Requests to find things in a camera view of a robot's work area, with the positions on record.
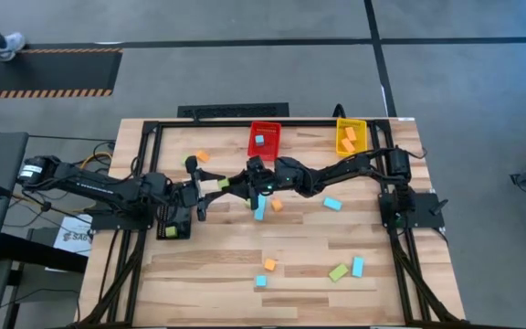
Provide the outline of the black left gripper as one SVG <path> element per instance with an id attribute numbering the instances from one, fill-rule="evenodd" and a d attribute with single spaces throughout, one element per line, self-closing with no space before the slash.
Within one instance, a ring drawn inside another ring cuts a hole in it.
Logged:
<path id="1" fill-rule="evenodd" d="M 197 207 L 197 216 L 199 221 L 206 220 L 206 208 L 221 197 L 224 192 L 216 191 L 207 193 L 202 196 L 201 183 L 209 180 L 223 180 L 224 175 L 213 174 L 206 172 L 198 165 L 198 160 L 195 155 L 187 158 L 185 163 L 187 174 L 190 175 L 190 180 L 187 182 L 176 183 L 172 189 L 170 207 Z"/>

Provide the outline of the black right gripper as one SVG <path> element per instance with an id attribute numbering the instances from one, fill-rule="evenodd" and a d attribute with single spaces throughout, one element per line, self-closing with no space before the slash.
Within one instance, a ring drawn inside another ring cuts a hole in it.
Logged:
<path id="1" fill-rule="evenodd" d="M 261 194 L 271 193 L 274 189 L 275 174 L 271 169 L 265 167 L 263 160 L 259 156 L 251 157 L 247 160 L 246 171 L 230 176 L 230 184 L 226 187 L 226 192 L 240 198 L 248 198 L 250 209 L 257 210 L 259 207 L 258 197 Z"/>

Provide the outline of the green rectangular block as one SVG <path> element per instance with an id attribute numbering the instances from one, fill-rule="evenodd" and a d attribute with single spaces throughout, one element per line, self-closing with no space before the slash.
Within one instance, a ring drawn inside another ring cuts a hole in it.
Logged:
<path id="1" fill-rule="evenodd" d="M 338 266 L 336 266 L 333 270 L 331 270 L 328 276 L 332 282 L 337 282 L 338 280 L 343 278 L 348 272 L 349 272 L 349 269 L 347 265 L 344 263 L 341 263 Z"/>

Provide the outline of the black plastic basket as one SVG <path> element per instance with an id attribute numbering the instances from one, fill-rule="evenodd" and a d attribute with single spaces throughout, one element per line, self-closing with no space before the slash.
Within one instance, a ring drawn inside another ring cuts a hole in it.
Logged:
<path id="1" fill-rule="evenodd" d="M 173 239 L 190 239 L 191 236 L 191 213 L 185 207 L 159 207 L 156 214 L 156 238 L 167 240 L 165 229 L 176 226 L 177 237 Z"/>

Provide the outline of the red plastic basket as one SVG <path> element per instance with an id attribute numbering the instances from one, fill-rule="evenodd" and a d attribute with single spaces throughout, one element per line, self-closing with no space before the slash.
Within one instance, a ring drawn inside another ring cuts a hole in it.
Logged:
<path id="1" fill-rule="evenodd" d="M 265 144 L 256 146 L 255 136 L 263 135 Z M 274 161 L 279 154 L 281 125 L 275 122 L 252 122 L 248 140 L 247 155 L 259 156 L 263 161 Z"/>

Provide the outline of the black perforated panel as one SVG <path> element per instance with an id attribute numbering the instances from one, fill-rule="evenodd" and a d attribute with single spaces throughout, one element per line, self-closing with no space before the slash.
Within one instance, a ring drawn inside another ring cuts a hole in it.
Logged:
<path id="1" fill-rule="evenodd" d="M 287 102 L 185 105 L 177 109 L 178 118 L 290 117 Z"/>

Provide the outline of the yellow plastic basket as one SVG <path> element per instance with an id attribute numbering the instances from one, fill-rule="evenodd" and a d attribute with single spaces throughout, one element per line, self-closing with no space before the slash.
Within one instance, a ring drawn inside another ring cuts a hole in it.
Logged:
<path id="1" fill-rule="evenodd" d="M 368 149 L 367 121 L 357 120 L 357 119 L 339 118 L 337 120 L 337 125 L 336 125 L 335 149 L 336 149 L 337 155 L 341 157 L 352 155 L 352 153 L 347 153 L 341 144 L 341 140 L 344 138 L 347 138 L 345 128 L 349 126 L 354 128 L 356 137 L 357 137 L 357 140 L 352 142 L 355 148 L 354 154 L 359 153 L 359 152 L 364 152 Z"/>

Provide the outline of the white printed paper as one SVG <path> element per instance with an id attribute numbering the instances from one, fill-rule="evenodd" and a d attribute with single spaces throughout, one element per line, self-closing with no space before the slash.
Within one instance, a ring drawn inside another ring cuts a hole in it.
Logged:
<path id="1" fill-rule="evenodd" d="M 88 257 L 91 251 L 90 222 L 92 217 L 86 214 L 64 217 L 53 247 Z"/>

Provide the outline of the black floor stand beam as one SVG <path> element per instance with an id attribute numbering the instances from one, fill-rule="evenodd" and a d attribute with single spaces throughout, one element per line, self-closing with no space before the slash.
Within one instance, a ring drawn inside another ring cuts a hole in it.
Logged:
<path id="1" fill-rule="evenodd" d="M 0 234 L 0 260 L 14 260 L 77 273 L 84 273 L 88 263 L 86 256 L 6 233 Z"/>

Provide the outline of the black hazard-striped floor mat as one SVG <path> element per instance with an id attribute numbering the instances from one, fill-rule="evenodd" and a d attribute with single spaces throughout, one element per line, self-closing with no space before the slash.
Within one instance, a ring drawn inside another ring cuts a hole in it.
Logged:
<path id="1" fill-rule="evenodd" d="M 0 61 L 0 99 L 107 97 L 121 48 L 42 48 Z"/>

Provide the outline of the person's shoe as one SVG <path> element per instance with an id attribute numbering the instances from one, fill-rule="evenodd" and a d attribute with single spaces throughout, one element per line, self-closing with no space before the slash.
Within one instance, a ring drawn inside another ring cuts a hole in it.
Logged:
<path id="1" fill-rule="evenodd" d="M 25 46 L 26 39 L 21 33 L 15 32 L 5 36 L 5 47 L 0 48 L 0 60 L 3 62 L 11 61 Z"/>

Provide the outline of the black aluminium table frame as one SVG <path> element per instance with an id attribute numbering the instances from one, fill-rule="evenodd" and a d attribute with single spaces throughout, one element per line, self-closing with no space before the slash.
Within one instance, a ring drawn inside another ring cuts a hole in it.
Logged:
<path id="1" fill-rule="evenodd" d="M 343 127 L 122 121 L 110 175 L 168 199 L 95 234 L 76 328 L 467 327 L 416 124 Z"/>

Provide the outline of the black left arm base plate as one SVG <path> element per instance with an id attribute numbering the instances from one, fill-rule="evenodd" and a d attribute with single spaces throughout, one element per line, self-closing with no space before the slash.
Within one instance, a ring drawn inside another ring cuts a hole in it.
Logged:
<path id="1" fill-rule="evenodd" d="M 97 214 L 92 216 L 90 228 L 100 230 L 144 230 L 151 228 L 153 218 L 150 215 L 140 217 L 120 217 L 114 214 Z"/>

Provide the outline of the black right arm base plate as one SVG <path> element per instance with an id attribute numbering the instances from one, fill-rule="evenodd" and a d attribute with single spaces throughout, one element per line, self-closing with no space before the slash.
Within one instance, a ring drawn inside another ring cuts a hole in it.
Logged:
<path id="1" fill-rule="evenodd" d="M 414 193 L 414 210 L 403 213 L 395 203 L 395 196 L 391 193 L 378 197 L 382 223 L 386 227 L 394 224 L 397 228 L 443 228 L 445 221 L 442 208 L 448 200 L 439 200 L 437 194 Z"/>

